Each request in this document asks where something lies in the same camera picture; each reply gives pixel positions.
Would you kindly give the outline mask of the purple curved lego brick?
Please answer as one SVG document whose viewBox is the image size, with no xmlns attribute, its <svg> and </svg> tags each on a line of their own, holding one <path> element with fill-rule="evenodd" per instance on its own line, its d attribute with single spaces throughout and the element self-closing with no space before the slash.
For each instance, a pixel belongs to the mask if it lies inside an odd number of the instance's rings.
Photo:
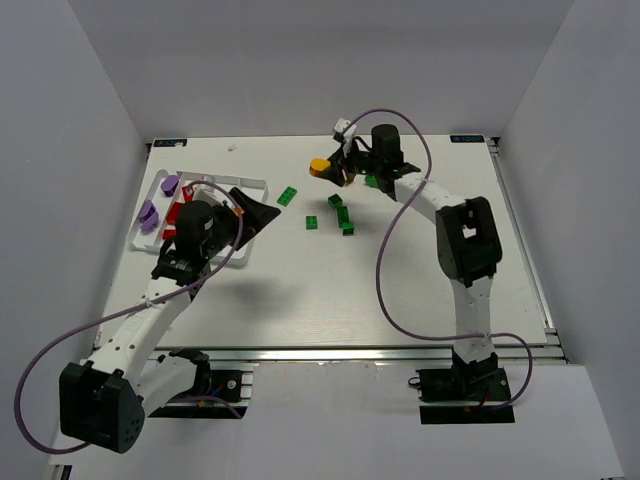
<svg viewBox="0 0 640 480">
<path fill-rule="evenodd" d="M 140 226 L 140 231 L 144 234 L 152 232 L 157 228 L 158 223 L 159 223 L 159 215 L 157 212 L 154 212 L 142 222 Z"/>
</svg>

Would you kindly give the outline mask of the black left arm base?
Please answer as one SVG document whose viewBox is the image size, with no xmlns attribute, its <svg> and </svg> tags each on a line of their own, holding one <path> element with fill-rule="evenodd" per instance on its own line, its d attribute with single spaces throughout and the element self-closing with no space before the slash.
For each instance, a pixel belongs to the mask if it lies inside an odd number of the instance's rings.
<svg viewBox="0 0 640 480">
<path fill-rule="evenodd" d="M 197 393 L 180 393 L 150 414 L 151 418 L 240 420 L 247 413 L 253 387 L 252 364 L 213 363 Z"/>
</svg>

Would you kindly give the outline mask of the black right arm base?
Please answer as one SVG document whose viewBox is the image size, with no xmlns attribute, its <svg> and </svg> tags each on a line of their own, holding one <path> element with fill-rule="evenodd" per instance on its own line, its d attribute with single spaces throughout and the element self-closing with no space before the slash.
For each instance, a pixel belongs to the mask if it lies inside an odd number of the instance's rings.
<svg viewBox="0 0 640 480">
<path fill-rule="evenodd" d="M 513 407 L 499 405 L 511 400 L 506 372 L 464 386 L 451 369 L 417 370 L 407 381 L 417 391 L 422 425 L 514 424 Z"/>
</svg>

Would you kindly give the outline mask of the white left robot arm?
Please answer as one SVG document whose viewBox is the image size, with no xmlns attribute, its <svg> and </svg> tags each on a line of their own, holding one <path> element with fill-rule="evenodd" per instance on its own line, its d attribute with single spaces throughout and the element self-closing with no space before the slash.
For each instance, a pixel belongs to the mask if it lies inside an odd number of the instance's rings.
<svg viewBox="0 0 640 480">
<path fill-rule="evenodd" d="M 180 397 L 199 399 L 213 386 L 209 357 L 179 348 L 148 361 L 174 321 L 186 311 L 214 272 L 212 259 L 253 240 L 281 213 L 233 187 L 225 202 L 185 203 L 175 232 L 158 254 L 138 311 L 82 364 L 59 377 L 62 434 L 116 453 L 127 452 L 144 421 Z"/>
</svg>

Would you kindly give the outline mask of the yellow rounded lego brick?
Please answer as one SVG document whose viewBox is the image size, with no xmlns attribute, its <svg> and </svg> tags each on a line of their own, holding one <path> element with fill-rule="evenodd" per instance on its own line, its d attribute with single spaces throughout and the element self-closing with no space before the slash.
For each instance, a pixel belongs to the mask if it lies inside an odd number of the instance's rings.
<svg viewBox="0 0 640 480">
<path fill-rule="evenodd" d="M 331 167 L 331 163 L 322 158 L 314 158 L 311 160 L 309 164 L 309 172 L 314 177 L 323 177 L 325 175 L 325 171 Z"/>
</svg>

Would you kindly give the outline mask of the purple rounded lego brick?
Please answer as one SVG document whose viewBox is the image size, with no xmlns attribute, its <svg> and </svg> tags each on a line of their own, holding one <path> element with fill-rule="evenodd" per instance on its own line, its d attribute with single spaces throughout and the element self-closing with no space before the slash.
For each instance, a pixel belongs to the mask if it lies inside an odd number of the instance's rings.
<svg viewBox="0 0 640 480">
<path fill-rule="evenodd" d="M 178 187 L 180 177 L 178 175 L 168 175 L 160 184 L 161 192 L 166 197 L 172 197 Z"/>
</svg>

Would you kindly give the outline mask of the red arched lego brick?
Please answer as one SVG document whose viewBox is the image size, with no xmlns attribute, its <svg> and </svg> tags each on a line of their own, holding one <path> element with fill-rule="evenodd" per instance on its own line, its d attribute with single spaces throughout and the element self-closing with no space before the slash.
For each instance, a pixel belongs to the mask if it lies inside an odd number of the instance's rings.
<svg viewBox="0 0 640 480">
<path fill-rule="evenodd" d="M 170 209 L 169 209 L 169 211 L 167 213 L 167 216 L 166 216 L 166 223 L 168 225 L 174 225 L 176 223 L 176 220 L 177 220 L 177 218 L 179 216 L 179 213 L 180 213 L 180 210 L 182 209 L 182 207 L 183 207 L 183 203 L 181 203 L 181 202 L 174 202 L 171 205 L 171 207 L 170 207 Z"/>
</svg>

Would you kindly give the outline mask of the green lego plate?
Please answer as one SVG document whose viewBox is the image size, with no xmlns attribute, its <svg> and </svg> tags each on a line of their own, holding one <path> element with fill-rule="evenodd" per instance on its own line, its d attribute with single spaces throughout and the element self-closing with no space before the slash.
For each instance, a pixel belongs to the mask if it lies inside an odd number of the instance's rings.
<svg viewBox="0 0 640 480">
<path fill-rule="evenodd" d="M 283 207 L 288 206 L 297 195 L 296 188 L 287 186 L 277 199 L 277 203 Z"/>
</svg>

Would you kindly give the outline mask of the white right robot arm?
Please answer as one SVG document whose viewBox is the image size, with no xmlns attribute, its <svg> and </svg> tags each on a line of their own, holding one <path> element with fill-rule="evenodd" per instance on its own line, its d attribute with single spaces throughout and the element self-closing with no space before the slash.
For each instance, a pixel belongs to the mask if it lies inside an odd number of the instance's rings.
<svg viewBox="0 0 640 480">
<path fill-rule="evenodd" d="M 453 358 L 464 366 L 493 365 L 497 355 L 491 339 L 490 291 L 503 251 L 489 201 L 463 198 L 427 178 L 404 159 L 398 129 L 375 126 L 371 146 L 357 146 L 356 125 L 339 119 L 333 138 L 340 147 L 326 160 L 313 160 L 310 174 L 338 187 L 358 175 L 375 178 L 378 189 L 433 223 L 437 260 L 454 295 L 456 333 Z"/>
</svg>

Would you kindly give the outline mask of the red curved lego brick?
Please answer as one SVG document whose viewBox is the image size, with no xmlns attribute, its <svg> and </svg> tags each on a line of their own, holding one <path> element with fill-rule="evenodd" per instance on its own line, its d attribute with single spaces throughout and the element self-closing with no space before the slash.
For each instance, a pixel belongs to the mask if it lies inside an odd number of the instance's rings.
<svg viewBox="0 0 640 480">
<path fill-rule="evenodd" d="M 194 198 L 195 189 L 192 186 L 183 186 L 182 187 L 182 196 L 184 202 L 191 202 Z"/>
</svg>

